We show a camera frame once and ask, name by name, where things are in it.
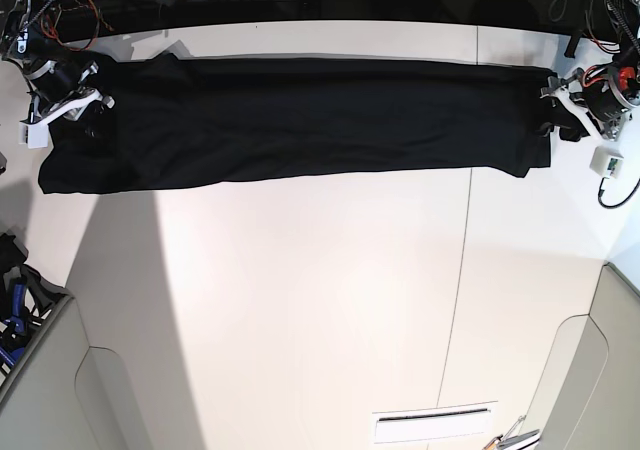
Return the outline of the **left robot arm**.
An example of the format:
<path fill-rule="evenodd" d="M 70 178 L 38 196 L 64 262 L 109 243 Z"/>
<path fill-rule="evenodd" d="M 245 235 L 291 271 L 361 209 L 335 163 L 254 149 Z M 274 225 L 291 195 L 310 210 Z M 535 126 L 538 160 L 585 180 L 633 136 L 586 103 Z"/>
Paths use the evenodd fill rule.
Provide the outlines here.
<path fill-rule="evenodd" d="M 639 0 L 602 0 L 614 40 L 607 42 L 596 36 L 594 6 L 596 0 L 580 0 L 575 24 L 564 56 L 573 58 L 581 38 L 586 37 L 611 57 L 587 69 L 577 68 L 568 77 L 550 77 L 540 97 L 560 106 L 562 116 L 584 116 L 581 130 L 560 121 L 552 125 L 560 129 L 565 140 L 579 140 L 592 135 L 614 142 L 632 112 L 639 108 Z M 552 0 L 548 18 L 560 22 L 569 0 Z"/>

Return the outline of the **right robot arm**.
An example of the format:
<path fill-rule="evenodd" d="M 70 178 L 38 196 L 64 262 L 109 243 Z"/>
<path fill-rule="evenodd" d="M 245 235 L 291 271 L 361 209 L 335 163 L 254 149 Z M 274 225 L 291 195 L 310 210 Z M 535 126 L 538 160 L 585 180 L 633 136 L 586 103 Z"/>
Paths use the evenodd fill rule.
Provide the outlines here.
<path fill-rule="evenodd" d="M 88 42 L 74 47 L 62 41 L 58 24 L 65 12 L 87 10 L 95 26 Z M 99 70 L 94 60 L 75 58 L 89 51 L 106 26 L 93 0 L 15 0 L 1 35 L 1 60 L 20 70 L 30 103 L 26 127 L 45 127 L 63 118 L 72 122 L 115 106 L 113 97 L 90 85 Z"/>

